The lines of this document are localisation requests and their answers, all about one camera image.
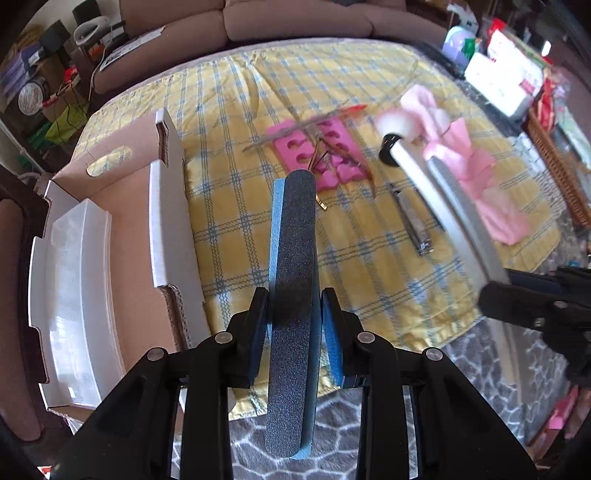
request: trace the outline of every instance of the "brown couch cushion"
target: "brown couch cushion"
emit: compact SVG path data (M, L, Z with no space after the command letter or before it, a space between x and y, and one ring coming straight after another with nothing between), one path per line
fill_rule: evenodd
M0 416L21 440L41 435L41 427L27 388L17 313L18 258L23 218L12 200L0 202Z
M119 0L121 18L130 37L185 17L222 10L223 0Z
M406 0L367 0L369 5L406 10Z
M364 4L348 8L365 15L374 27L374 37L423 41L441 48L447 34L445 28L409 12Z
M223 48L228 36L221 12L183 18L164 27L162 34L96 72L95 90L111 90L140 82L184 61Z
M223 11L234 41L292 37L369 37L371 24L350 7L319 0L240 2Z

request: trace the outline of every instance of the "nail file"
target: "nail file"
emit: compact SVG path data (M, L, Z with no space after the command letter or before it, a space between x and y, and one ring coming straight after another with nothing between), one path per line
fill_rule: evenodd
M390 154L437 215L462 258L477 294L490 281L509 284L509 275L475 205L445 163L436 157L426 161L414 145L404 140L397 141ZM493 319L489 319L488 325L501 360L504 379L517 386L517 396L521 398L519 353L511 326Z
M295 170L275 181L269 256L271 362L265 447L284 458L311 451L320 368L316 181Z

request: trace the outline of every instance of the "plastic container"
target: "plastic container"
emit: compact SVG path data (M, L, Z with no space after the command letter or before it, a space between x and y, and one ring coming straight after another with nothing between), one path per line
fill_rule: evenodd
M46 403L97 407L124 375L111 299L110 233L111 215L90 200L51 228L45 268L48 332L41 335L49 335L59 387L56 392L53 385Z

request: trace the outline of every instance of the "speaker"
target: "speaker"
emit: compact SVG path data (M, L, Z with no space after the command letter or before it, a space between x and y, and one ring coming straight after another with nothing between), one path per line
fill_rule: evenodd
M78 26L102 15L100 13L99 4L96 0L86 0L82 2L77 7L74 7L72 14L74 15L74 20L76 20Z
M70 38L70 32L61 23L61 20L55 22L41 34L39 42L50 57L62 47L66 40Z

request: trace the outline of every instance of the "wicker basket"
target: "wicker basket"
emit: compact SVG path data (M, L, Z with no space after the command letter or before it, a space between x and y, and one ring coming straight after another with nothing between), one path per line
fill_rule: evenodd
M569 207L573 222L581 227L591 228L591 211L585 195L581 192L577 177L548 133L541 127L533 108L530 109L530 114L525 122L525 130L558 185L566 205Z

